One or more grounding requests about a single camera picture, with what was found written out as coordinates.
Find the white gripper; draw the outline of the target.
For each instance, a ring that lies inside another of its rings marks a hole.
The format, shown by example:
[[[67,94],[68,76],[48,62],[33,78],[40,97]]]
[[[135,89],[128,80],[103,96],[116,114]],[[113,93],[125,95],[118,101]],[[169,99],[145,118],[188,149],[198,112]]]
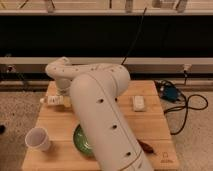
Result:
[[[67,96],[69,94],[71,81],[68,79],[56,79],[55,84],[57,88],[57,94],[64,96],[64,106],[71,107],[70,97]]]

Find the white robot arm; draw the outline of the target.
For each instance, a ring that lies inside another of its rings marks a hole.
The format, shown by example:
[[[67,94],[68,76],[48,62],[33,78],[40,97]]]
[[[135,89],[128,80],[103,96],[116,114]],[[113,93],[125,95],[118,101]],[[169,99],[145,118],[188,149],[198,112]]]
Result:
[[[45,71],[60,93],[70,96],[74,114],[102,171],[154,171],[116,98],[130,82],[120,64],[73,65],[66,57]]]

